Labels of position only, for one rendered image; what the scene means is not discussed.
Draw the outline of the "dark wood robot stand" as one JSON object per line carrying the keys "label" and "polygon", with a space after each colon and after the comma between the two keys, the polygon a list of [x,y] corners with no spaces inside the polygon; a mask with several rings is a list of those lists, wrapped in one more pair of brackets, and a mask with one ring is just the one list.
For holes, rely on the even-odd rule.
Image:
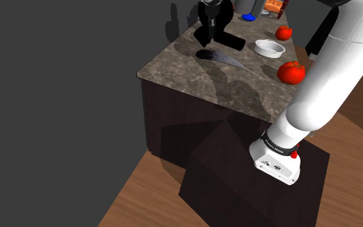
{"label": "dark wood robot stand", "polygon": [[316,227],[329,153],[302,141],[301,173],[288,186],[256,169],[248,153],[269,126],[225,120],[191,154],[179,195],[209,227]]}

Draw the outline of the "large red tomato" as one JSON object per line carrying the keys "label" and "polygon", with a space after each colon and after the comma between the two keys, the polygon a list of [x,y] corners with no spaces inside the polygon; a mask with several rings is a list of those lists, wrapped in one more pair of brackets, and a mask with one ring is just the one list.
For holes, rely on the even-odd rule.
{"label": "large red tomato", "polygon": [[299,84],[305,78],[305,66],[297,61],[287,62],[278,69],[277,77],[286,84]]}

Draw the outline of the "black bent block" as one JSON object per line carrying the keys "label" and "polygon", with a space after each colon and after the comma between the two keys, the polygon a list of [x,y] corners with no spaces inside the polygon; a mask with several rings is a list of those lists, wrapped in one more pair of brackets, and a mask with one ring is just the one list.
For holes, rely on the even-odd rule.
{"label": "black bent block", "polygon": [[203,47],[206,47],[214,40],[216,43],[241,51],[246,44],[245,39],[229,34],[223,30],[210,30],[205,26],[196,29],[193,35]]}

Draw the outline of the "grey cylinder pot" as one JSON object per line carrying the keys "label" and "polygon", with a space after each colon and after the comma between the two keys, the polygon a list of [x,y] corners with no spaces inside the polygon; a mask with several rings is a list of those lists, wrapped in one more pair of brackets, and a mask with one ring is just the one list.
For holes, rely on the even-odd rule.
{"label": "grey cylinder pot", "polygon": [[238,14],[249,14],[252,12],[256,0],[235,0],[234,11]]}

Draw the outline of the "black and grey feather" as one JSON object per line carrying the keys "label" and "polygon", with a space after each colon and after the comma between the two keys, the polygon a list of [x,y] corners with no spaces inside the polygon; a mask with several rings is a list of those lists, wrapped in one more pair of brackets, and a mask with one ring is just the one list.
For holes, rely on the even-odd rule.
{"label": "black and grey feather", "polygon": [[224,64],[229,64],[232,66],[236,66],[238,68],[243,69],[244,71],[257,76],[257,74],[255,74],[254,72],[252,72],[251,70],[247,69],[245,66],[243,66],[241,63],[239,63],[236,59],[229,57],[223,53],[217,52],[217,51],[213,51],[213,50],[206,50],[206,49],[202,49],[196,52],[196,57],[198,57],[199,59],[206,59],[206,60],[210,60],[210,61],[217,61],[220,63],[224,63]]}

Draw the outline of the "orange loaf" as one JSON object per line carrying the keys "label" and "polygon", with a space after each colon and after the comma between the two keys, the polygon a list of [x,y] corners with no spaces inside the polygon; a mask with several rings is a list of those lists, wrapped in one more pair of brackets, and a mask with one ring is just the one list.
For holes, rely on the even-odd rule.
{"label": "orange loaf", "polygon": [[268,10],[270,12],[279,13],[279,11],[282,7],[282,4],[283,4],[283,2],[280,0],[267,0],[264,5],[264,9]]}

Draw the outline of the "small red tomato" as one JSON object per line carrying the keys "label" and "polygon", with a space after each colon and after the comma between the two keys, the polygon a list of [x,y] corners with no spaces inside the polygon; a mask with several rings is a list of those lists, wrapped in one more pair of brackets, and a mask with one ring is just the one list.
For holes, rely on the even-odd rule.
{"label": "small red tomato", "polygon": [[275,32],[275,37],[280,41],[286,41],[292,36],[293,30],[288,26],[280,26]]}

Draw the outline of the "dark red striped object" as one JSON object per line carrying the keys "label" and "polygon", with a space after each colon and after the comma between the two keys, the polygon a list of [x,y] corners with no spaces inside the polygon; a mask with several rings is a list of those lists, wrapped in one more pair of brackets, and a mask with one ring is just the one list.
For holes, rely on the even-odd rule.
{"label": "dark red striped object", "polygon": [[289,0],[283,0],[282,6],[280,7],[280,10],[279,10],[279,13],[278,13],[278,16],[277,16],[277,19],[280,19],[282,17],[288,3],[289,3]]}

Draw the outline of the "dark wood counter cabinet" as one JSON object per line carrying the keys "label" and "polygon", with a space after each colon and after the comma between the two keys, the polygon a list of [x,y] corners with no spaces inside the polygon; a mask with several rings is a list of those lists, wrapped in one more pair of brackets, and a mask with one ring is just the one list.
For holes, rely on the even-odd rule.
{"label": "dark wood counter cabinet", "polygon": [[191,153],[229,115],[243,113],[153,83],[141,81],[148,150],[185,168]]}

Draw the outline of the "white round bowl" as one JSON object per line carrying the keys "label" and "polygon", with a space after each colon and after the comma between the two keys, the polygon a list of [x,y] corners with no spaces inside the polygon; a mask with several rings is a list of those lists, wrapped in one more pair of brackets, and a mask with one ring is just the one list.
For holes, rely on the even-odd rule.
{"label": "white round bowl", "polygon": [[277,59],[286,49],[271,39],[259,39],[255,41],[254,51],[264,57]]}

